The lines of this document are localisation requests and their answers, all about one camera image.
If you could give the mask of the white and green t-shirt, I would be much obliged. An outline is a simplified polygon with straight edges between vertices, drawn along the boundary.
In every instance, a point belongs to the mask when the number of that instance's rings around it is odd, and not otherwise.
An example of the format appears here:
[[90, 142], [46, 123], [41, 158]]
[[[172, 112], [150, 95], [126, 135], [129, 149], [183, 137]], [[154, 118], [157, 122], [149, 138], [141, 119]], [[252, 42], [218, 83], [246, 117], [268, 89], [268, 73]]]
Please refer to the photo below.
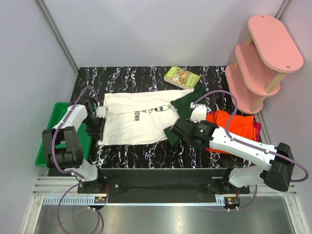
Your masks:
[[178, 137], [170, 127], [178, 118], [189, 119], [190, 105], [206, 93], [202, 85], [191, 90], [164, 90], [142, 93], [107, 93], [108, 107], [101, 146], [144, 145]]

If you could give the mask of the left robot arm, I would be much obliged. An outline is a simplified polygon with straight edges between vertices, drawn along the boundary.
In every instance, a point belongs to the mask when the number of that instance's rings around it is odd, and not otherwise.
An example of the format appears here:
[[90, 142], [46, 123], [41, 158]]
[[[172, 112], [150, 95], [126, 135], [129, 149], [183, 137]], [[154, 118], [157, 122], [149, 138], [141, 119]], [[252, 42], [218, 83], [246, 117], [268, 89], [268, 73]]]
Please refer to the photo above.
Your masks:
[[97, 117], [97, 107], [98, 103], [92, 97], [71, 102], [60, 122], [42, 132], [47, 167], [79, 178], [88, 184], [94, 193], [104, 190], [104, 176], [99, 168], [84, 158], [78, 129], [85, 124], [88, 136], [95, 140], [103, 139], [105, 118]]

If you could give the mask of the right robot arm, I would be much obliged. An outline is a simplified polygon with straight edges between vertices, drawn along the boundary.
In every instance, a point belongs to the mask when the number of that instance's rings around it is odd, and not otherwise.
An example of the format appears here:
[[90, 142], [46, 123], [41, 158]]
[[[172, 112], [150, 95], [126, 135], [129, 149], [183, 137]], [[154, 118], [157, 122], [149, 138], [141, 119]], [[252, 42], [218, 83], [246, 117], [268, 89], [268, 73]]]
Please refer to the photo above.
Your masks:
[[179, 118], [170, 132], [193, 148], [220, 150], [253, 163], [252, 167], [227, 171], [221, 181], [226, 193], [233, 193], [243, 186], [260, 184], [280, 192], [289, 189], [294, 158], [288, 144], [281, 142], [274, 146], [227, 134], [224, 128], [205, 120], [194, 123]]

